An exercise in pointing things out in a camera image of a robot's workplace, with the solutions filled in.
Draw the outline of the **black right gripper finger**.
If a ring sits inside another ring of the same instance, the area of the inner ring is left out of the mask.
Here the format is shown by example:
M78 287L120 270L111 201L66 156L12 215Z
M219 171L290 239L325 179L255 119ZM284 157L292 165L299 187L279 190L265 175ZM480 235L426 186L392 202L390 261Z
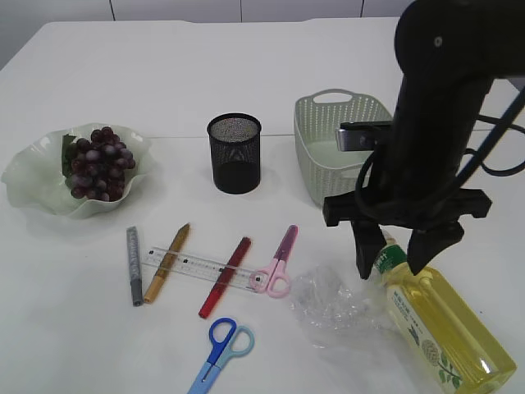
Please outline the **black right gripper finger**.
M464 229L458 221L442 223L426 230L413 230L407 250L407 263L418 275L438 254L459 243Z
M384 247L384 236L378 224L368 221L352 221L359 276L369 278L374 261Z

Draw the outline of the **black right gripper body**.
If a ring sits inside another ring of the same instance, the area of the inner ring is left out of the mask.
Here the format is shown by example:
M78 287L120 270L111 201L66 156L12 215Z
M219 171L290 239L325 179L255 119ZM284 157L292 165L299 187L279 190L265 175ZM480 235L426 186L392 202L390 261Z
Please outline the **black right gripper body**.
M416 208L406 203L388 208L380 213L377 206L373 214L365 213L355 199L354 192L324 199L322 214L329 227L340 222L370 222L383 226L429 230L444 223L457 222L463 215L484 218L491 208L491 199L482 190L460 189L448 199L428 208Z

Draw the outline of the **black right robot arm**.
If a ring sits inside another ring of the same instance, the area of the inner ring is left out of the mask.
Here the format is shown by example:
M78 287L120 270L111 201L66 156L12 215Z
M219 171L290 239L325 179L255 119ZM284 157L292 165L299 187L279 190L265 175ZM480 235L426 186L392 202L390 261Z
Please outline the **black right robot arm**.
M354 190L324 200L329 227L351 224L361 278L385 246L383 226L408 228L408 264L419 273L460 242L463 215L484 218L491 200L466 181L523 110L519 94L472 154L463 156L493 82L524 73L521 1L416 1L395 30L403 79L387 122L354 122L341 130L367 140L367 160Z

